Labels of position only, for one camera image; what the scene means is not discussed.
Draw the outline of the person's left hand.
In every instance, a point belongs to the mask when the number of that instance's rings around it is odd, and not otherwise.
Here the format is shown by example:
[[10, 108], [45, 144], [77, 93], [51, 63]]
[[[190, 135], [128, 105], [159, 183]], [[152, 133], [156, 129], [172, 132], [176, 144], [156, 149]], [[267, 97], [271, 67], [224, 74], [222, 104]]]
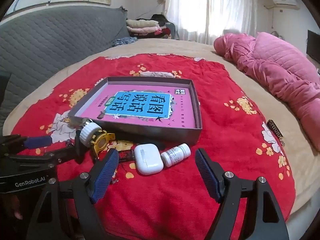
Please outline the person's left hand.
[[20, 201], [15, 194], [1, 194], [1, 201], [9, 216], [22, 220], [23, 216], [20, 212]]

